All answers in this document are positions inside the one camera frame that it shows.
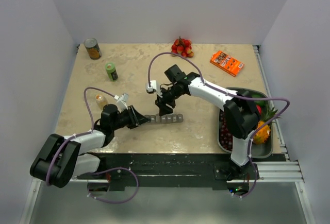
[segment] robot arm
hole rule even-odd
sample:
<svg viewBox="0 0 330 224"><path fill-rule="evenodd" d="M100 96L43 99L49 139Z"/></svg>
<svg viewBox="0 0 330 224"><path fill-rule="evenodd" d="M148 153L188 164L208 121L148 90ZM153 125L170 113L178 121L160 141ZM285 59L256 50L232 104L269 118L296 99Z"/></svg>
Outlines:
<svg viewBox="0 0 330 224"><path fill-rule="evenodd" d="M165 75L172 83L168 89L161 88L156 81L151 81L150 87L149 84L146 86L148 93L157 93L155 104L159 107L159 115L172 113L175 108L175 100L184 94L202 98L216 105L224 111L228 130L233 135L233 152L230 158L237 166L243 167L249 161L247 151L250 135L260 120L259 112L253 101L241 100L220 93L205 85L199 74L191 72L186 75L177 65L166 70ZM248 91L231 91L211 82L207 83L234 95L246 97L250 95Z"/></svg>
<svg viewBox="0 0 330 224"><path fill-rule="evenodd" d="M115 96L115 99L122 111L120 112L116 105L106 105L101 113L101 118L94 124L93 130L79 137L73 135L74 138L65 145L52 167L50 184L62 188L74 176L97 171L100 159L86 152L107 146L117 129L123 127L134 129L150 121L137 112L133 106L126 105L126 94L122 97ZM30 168L31 176L45 181L55 153L70 137L72 136L50 135Z"/></svg>

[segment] marble tabletop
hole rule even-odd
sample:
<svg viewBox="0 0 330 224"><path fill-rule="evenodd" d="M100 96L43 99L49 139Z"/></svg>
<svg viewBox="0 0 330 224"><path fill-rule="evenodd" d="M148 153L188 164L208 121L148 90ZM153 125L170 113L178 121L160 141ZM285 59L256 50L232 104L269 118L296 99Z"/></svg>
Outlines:
<svg viewBox="0 0 330 224"><path fill-rule="evenodd" d="M90 119L85 107L83 92L86 87L96 87L114 95L129 94L127 104L133 105L143 115L156 114L156 94L147 94L147 69L158 53L171 50L171 44L100 44L102 57L91 60L84 45L80 45L72 70L68 89L62 104L56 133L69 135L90 129ZM191 59L202 71L206 80L222 87L240 87L265 93L265 86L252 45L247 44L192 44L195 56ZM222 50L245 64L237 77L233 77L210 63L213 53ZM111 82L105 64L113 62L118 80ZM177 64L186 74L196 71L179 57L163 55L151 69L151 79L169 83L164 71ZM89 90L87 99L94 119L101 110L95 102L98 91ZM115 100L106 96L109 103ZM217 143L219 109L197 97L184 95L176 101L174 113L184 117L183 123L142 125L130 130L115 131L111 143L94 152L120 153L225 153ZM273 153L281 153L279 139L274 134Z"/></svg>

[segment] tin can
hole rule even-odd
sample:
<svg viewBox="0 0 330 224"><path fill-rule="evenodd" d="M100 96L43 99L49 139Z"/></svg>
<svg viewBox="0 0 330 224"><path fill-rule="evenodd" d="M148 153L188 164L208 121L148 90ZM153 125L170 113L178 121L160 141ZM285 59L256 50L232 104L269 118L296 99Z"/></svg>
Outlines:
<svg viewBox="0 0 330 224"><path fill-rule="evenodd" d="M105 70L108 74L110 81L116 81L118 79L118 75L114 63L107 63L105 65Z"/></svg>
<svg viewBox="0 0 330 224"><path fill-rule="evenodd" d="M103 107L108 104L107 99L101 94L95 96L95 101L101 110L103 110Z"/></svg>
<svg viewBox="0 0 330 224"><path fill-rule="evenodd" d="M84 41L84 46L87 50L87 53L91 59L99 59L102 56L101 50L98 46L97 40L94 38L86 39Z"/></svg>

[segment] orange package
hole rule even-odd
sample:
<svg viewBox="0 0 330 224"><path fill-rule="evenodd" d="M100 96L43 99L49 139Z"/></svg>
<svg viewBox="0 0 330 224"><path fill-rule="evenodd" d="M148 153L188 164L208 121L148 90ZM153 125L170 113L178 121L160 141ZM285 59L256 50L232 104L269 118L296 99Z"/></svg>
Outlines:
<svg viewBox="0 0 330 224"><path fill-rule="evenodd" d="M234 77L236 77L244 67L244 63L232 58L222 51L214 53L210 62Z"/></svg>

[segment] white wall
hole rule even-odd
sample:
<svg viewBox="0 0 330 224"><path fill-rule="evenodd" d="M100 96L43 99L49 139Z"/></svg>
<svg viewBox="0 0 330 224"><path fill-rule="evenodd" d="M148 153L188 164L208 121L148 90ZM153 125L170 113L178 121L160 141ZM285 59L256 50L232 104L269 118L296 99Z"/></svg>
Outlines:
<svg viewBox="0 0 330 224"><path fill-rule="evenodd" d="M0 223L18 223L75 46L52 0L1 0L0 34Z"/></svg>
<svg viewBox="0 0 330 224"><path fill-rule="evenodd" d="M261 58L272 95L292 102L280 120L289 155L299 159L318 224L329 223L329 0L287 0Z"/></svg>
<svg viewBox="0 0 330 224"><path fill-rule="evenodd" d="M260 44L286 0L54 0L75 42Z"/></svg>

